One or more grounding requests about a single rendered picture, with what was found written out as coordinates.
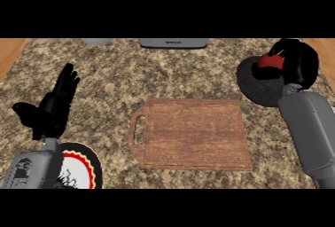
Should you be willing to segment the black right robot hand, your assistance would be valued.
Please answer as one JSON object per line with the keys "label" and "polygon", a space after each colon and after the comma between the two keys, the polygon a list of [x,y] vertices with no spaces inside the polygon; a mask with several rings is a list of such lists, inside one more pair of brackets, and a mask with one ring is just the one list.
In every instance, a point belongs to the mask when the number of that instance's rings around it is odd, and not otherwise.
{"label": "black right robot hand", "polygon": [[269,57],[284,58],[284,67],[261,67],[256,62],[251,67],[257,80],[284,78],[284,84],[298,84],[307,90],[318,80],[319,58],[312,46],[298,39],[282,38],[267,53]]}

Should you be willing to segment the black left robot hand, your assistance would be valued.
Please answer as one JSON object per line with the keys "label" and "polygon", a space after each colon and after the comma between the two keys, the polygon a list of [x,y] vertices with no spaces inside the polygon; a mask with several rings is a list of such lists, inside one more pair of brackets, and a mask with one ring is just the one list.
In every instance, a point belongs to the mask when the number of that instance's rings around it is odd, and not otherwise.
{"label": "black left robot hand", "polygon": [[33,129],[34,140],[62,136],[78,83],[74,65],[67,63],[53,90],[45,95],[40,105],[34,106],[25,102],[14,104],[12,109],[22,125]]}

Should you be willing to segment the dark grey pan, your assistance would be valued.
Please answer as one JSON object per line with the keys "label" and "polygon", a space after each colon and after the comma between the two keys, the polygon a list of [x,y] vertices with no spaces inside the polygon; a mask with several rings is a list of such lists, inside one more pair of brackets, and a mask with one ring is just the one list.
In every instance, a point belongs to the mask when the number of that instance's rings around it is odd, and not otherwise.
{"label": "dark grey pan", "polygon": [[257,80],[251,73],[258,56],[245,58],[236,67],[236,84],[253,103],[264,107],[276,107],[284,95],[284,78]]}

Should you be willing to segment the brown wooden cutting board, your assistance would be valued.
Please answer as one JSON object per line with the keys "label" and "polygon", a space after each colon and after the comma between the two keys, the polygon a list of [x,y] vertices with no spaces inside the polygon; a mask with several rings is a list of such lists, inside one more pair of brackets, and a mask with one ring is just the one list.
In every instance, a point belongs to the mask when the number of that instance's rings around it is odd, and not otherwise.
{"label": "brown wooden cutting board", "polygon": [[251,171],[247,130],[235,99],[151,99],[133,112],[145,117],[143,142],[129,149],[142,168]]}

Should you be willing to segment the black red white plate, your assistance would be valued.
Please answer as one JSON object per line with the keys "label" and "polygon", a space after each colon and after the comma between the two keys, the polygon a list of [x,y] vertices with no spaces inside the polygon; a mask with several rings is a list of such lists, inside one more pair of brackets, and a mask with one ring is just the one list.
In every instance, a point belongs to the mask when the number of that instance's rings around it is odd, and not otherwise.
{"label": "black red white plate", "polygon": [[102,167],[93,149],[81,143],[62,143],[64,165],[55,189],[101,189]]}

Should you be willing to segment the pale grey round object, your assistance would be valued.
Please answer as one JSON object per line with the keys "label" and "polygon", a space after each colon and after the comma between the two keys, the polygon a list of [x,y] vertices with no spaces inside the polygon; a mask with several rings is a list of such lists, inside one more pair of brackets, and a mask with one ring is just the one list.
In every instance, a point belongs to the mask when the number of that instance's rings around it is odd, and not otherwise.
{"label": "pale grey round object", "polygon": [[89,45],[101,45],[109,43],[112,38],[81,38],[81,41]]}

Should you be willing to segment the dark grey appliance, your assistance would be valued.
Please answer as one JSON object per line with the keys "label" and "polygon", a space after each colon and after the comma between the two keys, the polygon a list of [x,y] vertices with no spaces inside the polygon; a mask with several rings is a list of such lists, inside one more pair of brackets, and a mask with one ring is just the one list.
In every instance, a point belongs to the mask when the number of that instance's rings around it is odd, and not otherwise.
{"label": "dark grey appliance", "polygon": [[154,49],[201,49],[207,47],[207,38],[140,38],[139,44]]}

